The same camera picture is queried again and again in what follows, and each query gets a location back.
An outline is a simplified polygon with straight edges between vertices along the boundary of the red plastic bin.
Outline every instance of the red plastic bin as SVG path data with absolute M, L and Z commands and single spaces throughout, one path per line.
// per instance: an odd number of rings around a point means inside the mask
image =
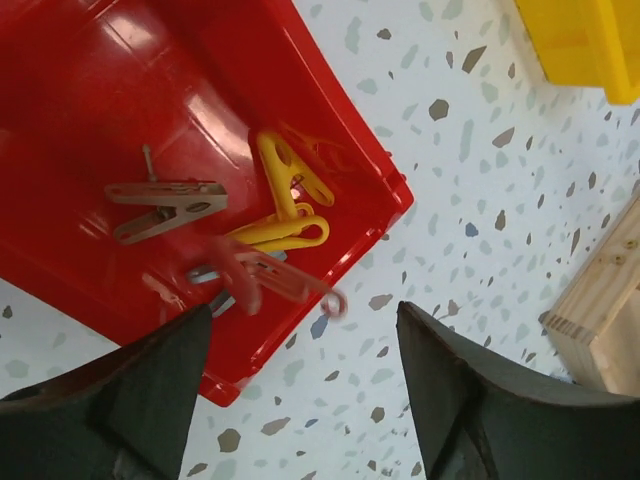
M 0 276 L 116 343 L 145 335 L 217 283 L 185 272 L 207 237 L 273 213 L 254 146 L 279 132 L 329 186 L 327 242 L 289 262 L 334 284 L 413 202 L 289 0 L 12 0 L 0 6 Z M 110 183 L 218 181 L 229 208 L 118 245 L 148 208 Z M 304 190 L 297 190 L 300 201 Z M 265 294 L 216 319 L 201 393 L 227 406 L 319 300 Z

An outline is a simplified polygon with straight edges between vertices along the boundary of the wooden box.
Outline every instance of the wooden box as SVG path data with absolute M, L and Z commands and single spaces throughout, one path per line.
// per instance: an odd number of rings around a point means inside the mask
M 640 397 L 640 200 L 635 195 L 542 324 L 580 384 Z

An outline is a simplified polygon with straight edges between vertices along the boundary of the screw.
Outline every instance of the screw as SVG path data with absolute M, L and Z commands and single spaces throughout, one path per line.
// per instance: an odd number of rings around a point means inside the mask
M 142 146 L 142 153 L 144 154 L 144 161 L 147 163 L 147 171 L 149 172 L 149 181 L 157 182 L 158 177 L 153 172 L 153 164 L 151 163 L 151 147 L 146 143 Z

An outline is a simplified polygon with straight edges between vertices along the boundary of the speckled floor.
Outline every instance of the speckled floor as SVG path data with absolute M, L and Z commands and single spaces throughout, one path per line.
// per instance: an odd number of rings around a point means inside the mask
M 564 375 L 538 317 L 630 198 L 640 104 L 546 84 L 507 0 L 295 4 L 417 202 L 340 282 L 348 318 L 314 310 L 233 406 L 198 401 L 183 478 L 424 478 L 397 302 Z M 0 395 L 115 348 L 4 283 L 2 309 Z

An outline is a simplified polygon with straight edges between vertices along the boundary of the floor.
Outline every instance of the floor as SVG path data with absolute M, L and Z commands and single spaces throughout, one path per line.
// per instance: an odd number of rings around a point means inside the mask
M 507 0 L 295 0 L 416 204 L 230 408 L 199 399 L 182 478 L 424 478 L 395 334 L 409 299 L 566 376 L 538 317 L 629 200 L 640 104 L 553 87 Z M 115 346 L 0 281 L 0 395 Z

